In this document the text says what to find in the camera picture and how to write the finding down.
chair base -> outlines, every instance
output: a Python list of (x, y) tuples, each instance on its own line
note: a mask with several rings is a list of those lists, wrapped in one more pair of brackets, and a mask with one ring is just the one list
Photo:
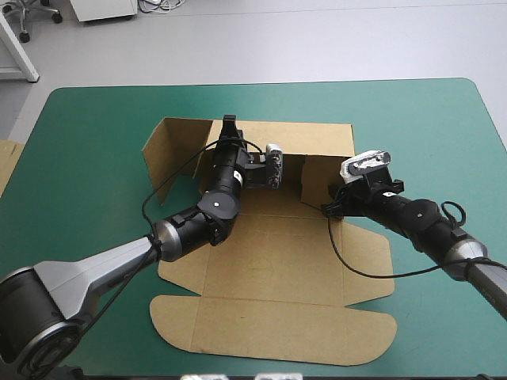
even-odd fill
[(14, 14), (19, 16), (19, 23), (21, 26), (21, 33), (19, 33), (19, 40), (22, 43), (30, 41), (30, 35), (26, 30), (26, 18), (31, 10), (39, 10), (45, 13), (51, 14), (51, 19), (55, 24), (62, 22), (62, 14), (56, 8), (50, 8), (49, 0), (40, 0), (40, 6), (35, 6), (35, 2), (38, 0), (16, 0), (6, 2), (2, 8), (2, 12), (5, 17), (12, 16)]

green tabletop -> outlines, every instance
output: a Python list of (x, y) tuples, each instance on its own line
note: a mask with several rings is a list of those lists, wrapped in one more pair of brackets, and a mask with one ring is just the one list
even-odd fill
[[(42, 260), (77, 260), (147, 232), (140, 205), (151, 190), (141, 148), (164, 116), (353, 124), (356, 151), (391, 152), (405, 196), (454, 200), (465, 228), (507, 262), (507, 156), (474, 83), (466, 79), (58, 89), (37, 121), (0, 198), (0, 276)], [(195, 202), (180, 180), (162, 217)], [(412, 245), (363, 219), (349, 221), (391, 241), (396, 272), (433, 264)], [(191, 354), (154, 330), (155, 295), (186, 291), (140, 273), (66, 363), (87, 374), (472, 375), (507, 373), (507, 324), (467, 283), (443, 272), (400, 279), (395, 293), (358, 307), (393, 315), (394, 343), (357, 367)]]

cardboard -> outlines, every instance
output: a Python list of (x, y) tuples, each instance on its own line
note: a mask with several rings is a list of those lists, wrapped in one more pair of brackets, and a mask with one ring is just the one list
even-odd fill
[(0, 196), (9, 182), (24, 147), (23, 144), (14, 141), (0, 140)]
[[(242, 192), (231, 236), (174, 263), (159, 275), (201, 297), (161, 295), (151, 303), (158, 333), (189, 352), (311, 363), (356, 365), (385, 352), (395, 333), (385, 313), (346, 306), (384, 297), (394, 281), (367, 279), (343, 268), (319, 208), (339, 185), (340, 164), (354, 155), (348, 124), (237, 122), (246, 139), (284, 151), (279, 190)], [(221, 120), (164, 119), (143, 148), (154, 186), (204, 145), (218, 138)], [(187, 135), (189, 140), (179, 145)], [(187, 168), (205, 188), (212, 148)], [(160, 192), (164, 200), (170, 187)], [(366, 272), (391, 274), (385, 237), (334, 222), (345, 259)]]

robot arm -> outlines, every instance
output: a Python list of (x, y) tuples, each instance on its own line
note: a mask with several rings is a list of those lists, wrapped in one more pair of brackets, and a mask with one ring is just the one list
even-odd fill
[[(322, 207), (328, 217), (365, 216), (409, 239), (414, 248), (441, 265), (451, 278), (468, 281), (507, 319), (507, 270), (488, 263), (487, 248), (461, 228), (464, 210), (452, 202), (428, 199), (410, 200), (399, 196), (403, 182), (392, 180), (387, 166), (388, 152), (370, 150), (343, 162), (341, 176), (345, 185), (335, 192), (335, 201)], [(459, 209), (462, 220), (445, 208)]]
[(77, 262), (43, 261), (0, 281), (2, 380), (46, 376), (76, 347), (104, 293), (140, 265), (175, 261), (202, 245), (220, 244), (239, 214), (243, 188), (279, 187), (281, 149), (269, 144), (256, 159), (242, 137), (235, 116), (225, 115), (207, 191), (195, 206), (155, 223), (155, 238), (142, 237)]

wire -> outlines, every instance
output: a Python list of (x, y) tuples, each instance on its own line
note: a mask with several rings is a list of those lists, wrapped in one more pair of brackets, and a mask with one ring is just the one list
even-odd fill
[[(158, 240), (158, 235), (157, 235), (157, 230), (154, 228), (153, 222), (151, 221), (150, 217), (146, 213), (146, 205), (148, 204), (148, 202), (158, 192), (158, 190), (160, 190), (165, 184), (167, 184), (167, 182), (169, 182), (172, 178), (174, 178), (176, 175), (178, 175), (190, 162), (192, 162), (193, 160), (195, 160), (197, 157), (199, 157), (199, 155), (201, 153), (203, 153), (204, 151), (206, 151), (207, 148), (209, 148), (211, 146), (214, 146), (217, 143), (224, 143), (224, 142), (245, 143), (245, 144), (248, 144), (248, 145), (254, 147), (256, 150), (258, 150), (260, 155), (264, 154), (262, 152), (262, 149), (259, 148), (259, 146), (257, 146), (253, 142), (250, 142), (250, 141), (245, 140), (245, 139), (236, 139), (236, 138), (218, 139), (218, 140), (215, 140), (213, 142), (210, 142), (208, 145), (206, 145), (202, 149), (199, 149), (199, 151), (197, 151), (195, 154), (193, 154), (192, 157), (190, 157), (187, 161), (185, 161), (180, 167), (178, 167), (174, 172), (172, 172), (161, 184), (159, 184), (153, 190), (153, 192), (151, 192), (150, 195), (143, 201), (143, 205), (141, 207), (141, 212), (143, 214), (143, 218), (150, 225), (151, 233), (153, 234), (153, 238), (154, 238), (155, 241)], [(150, 249), (148, 249), (143, 254), (142, 259), (139, 262), (139, 264), (137, 265), (137, 267), (135, 267), (135, 269), (132, 272), (130, 272), (129, 274), (127, 274), (125, 276), (125, 280), (122, 282), (122, 284), (120, 285), (120, 287), (116, 290), (116, 292), (112, 295), (112, 297), (106, 302), (106, 304), (97, 313), (97, 315), (95, 317), (93, 317), (93, 319), (91, 320), (91, 322), (82, 330), (82, 332), (81, 332), (81, 334), (79, 336), (80, 339), (87, 332), (89, 332), (89, 330), (93, 327), (93, 325), (95, 325), (97, 323), (97, 321), (102, 317), (102, 315), (104, 315), (104, 313), (112, 305), (112, 303), (116, 301), (116, 299), (118, 298), (118, 296), (120, 295), (120, 293), (124, 290), (124, 288), (128, 285), (128, 283), (130, 283), (130, 281), (132, 280), (132, 278), (134, 278), (134, 276), (137, 275), (139, 273), (139, 271), (144, 267), (144, 265), (147, 263), (148, 258), (153, 253), (154, 249), (155, 249), (155, 247), (152, 245), (150, 247)]]
[(339, 261), (351, 272), (354, 272), (357, 275), (360, 275), (363, 277), (368, 277), (369, 279), (401, 279), (402, 277), (424, 275), (425, 273), (430, 273), (430, 272), (436, 271), (437, 269), (446, 268), (446, 267), (449, 267), (451, 265), (456, 265), (456, 264), (467, 264), (467, 265), (485, 264), (485, 265), (491, 265), (494, 267), (504, 268), (505, 270), (507, 270), (507, 266), (505, 266), (501, 263), (498, 263), (497, 261), (492, 261), (492, 260), (488, 259), (487, 257), (477, 257), (474, 259), (451, 260), (451, 261), (448, 261), (447, 263), (435, 265), (435, 266), (432, 266), (432, 267), (429, 267), (426, 269), (421, 269), (419, 271), (398, 273), (398, 274), (394, 274), (394, 275), (372, 275), (370, 273), (365, 273), (365, 272), (362, 272), (358, 269), (355, 269), (354, 267), (352, 267), (351, 265), (349, 265), (345, 261), (343, 256), (340, 254), (340, 251), (338, 250), (336, 243), (334, 241), (333, 229), (331, 228), (331, 218), (329, 218), (329, 217), (327, 218), (327, 230), (329, 231), (329, 234), (330, 234), (331, 245), (333, 246), (334, 253), (336, 253), (336, 256), (339, 259)]
[(89, 330), (93, 327), (93, 325), (95, 325), (97, 323), (97, 321), (102, 317), (102, 315), (104, 315), (104, 313), (112, 305), (112, 303), (116, 301), (116, 299), (118, 298), (118, 296), (120, 295), (120, 293), (123, 291), (123, 289), (128, 285), (128, 283), (130, 283), (131, 279), (133, 279), (134, 276), (136, 274), (138, 274), (139, 271), (143, 268), (143, 266), (145, 265), (145, 263), (148, 260), (148, 257), (150, 257), (150, 255), (151, 255), (151, 253), (153, 251), (154, 251), (154, 247), (151, 246), (150, 249), (148, 249), (143, 254), (143, 258), (141, 259), (141, 261), (139, 262), (139, 264), (137, 265), (137, 267), (135, 267), (135, 269), (132, 272), (130, 272), (129, 274), (127, 274), (125, 276), (125, 280), (122, 282), (122, 284), (120, 285), (120, 287), (118, 288), (118, 290), (106, 302), (106, 304), (102, 307), (101, 311), (99, 311), (97, 313), (97, 315), (95, 315), (95, 317), (93, 317), (93, 319), (91, 320), (91, 322), (88, 325), (86, 325), (86, 327), (81, 331), (80, 337), (83, 337), (87, 332), (89, 332)]
[(159, 4), (153, 4), (150, 0), (137, 0), (137, 5), (142, 13), (168, 14), (171, 10), (175, 10), (177, 7), (185, 4), (185, 1), (186, 0), (178, 0), (173, 4), (170, 0), (160, 0)]

